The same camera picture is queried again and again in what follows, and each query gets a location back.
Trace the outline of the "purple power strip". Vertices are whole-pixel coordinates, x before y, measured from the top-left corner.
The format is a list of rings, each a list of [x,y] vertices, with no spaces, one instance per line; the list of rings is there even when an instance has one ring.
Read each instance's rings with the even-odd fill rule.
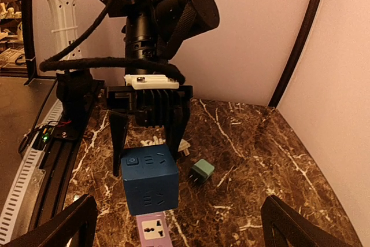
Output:
[[[141,246],[170,247],[172,241],[164,212],[136,216]]]

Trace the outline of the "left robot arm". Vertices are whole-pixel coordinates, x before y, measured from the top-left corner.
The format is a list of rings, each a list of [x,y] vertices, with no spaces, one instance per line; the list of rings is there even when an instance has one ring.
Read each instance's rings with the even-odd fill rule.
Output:
[[[57,74],[57,96],[72,121],[84,111],[93,68],[124,70],[124,80],[106,89],[113,143],[113,172],[119,173],[129,121],[162,127],[172,158],[190,118],[193,88],[171,64],[182,43],[220,24],[215,0],[47,0],[57,53],[43,72]]]

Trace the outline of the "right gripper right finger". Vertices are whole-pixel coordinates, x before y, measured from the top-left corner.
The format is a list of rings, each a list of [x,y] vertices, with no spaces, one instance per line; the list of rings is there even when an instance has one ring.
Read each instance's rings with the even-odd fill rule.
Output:
[[[348,246],[315,226],[275,195],[261,207],[265,246]]]

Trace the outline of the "small teal plug adapter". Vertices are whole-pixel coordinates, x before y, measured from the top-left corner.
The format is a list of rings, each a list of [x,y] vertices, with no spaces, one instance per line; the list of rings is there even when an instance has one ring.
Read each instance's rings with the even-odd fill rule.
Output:
[[[211,177],[214,170],[214,165],[202,158],[191,167],[189,179],[196,184],[204,184]]]

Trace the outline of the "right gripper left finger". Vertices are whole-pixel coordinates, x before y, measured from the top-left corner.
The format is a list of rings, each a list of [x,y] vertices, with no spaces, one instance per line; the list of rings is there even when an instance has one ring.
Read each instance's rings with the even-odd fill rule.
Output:
[[[85,194],[58,215],[6,246],[67,246],[75,235],[75,246],[93,246],[97,225],[97,203]]]

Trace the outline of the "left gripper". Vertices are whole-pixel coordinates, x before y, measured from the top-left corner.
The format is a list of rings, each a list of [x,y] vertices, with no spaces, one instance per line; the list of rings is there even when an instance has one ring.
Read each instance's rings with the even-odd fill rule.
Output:
[[[115,86],[105,89],[109,111],[110,133],[113,145],[113,175],[119,176],[121,155],[127,136],[128,115],[170,117],[165,126],[165,143],[174,160],[190,118],[190,99],[193,87],[182,85],[178,89],[135,90],[131,86]]]

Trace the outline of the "dark blue cube adapter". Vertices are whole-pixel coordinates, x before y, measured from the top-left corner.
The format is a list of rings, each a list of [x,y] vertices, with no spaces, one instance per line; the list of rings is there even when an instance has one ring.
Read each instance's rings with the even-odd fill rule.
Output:
[[[179,206],[179,170],[167,145],[124,149],[121,173],[131,215]]]

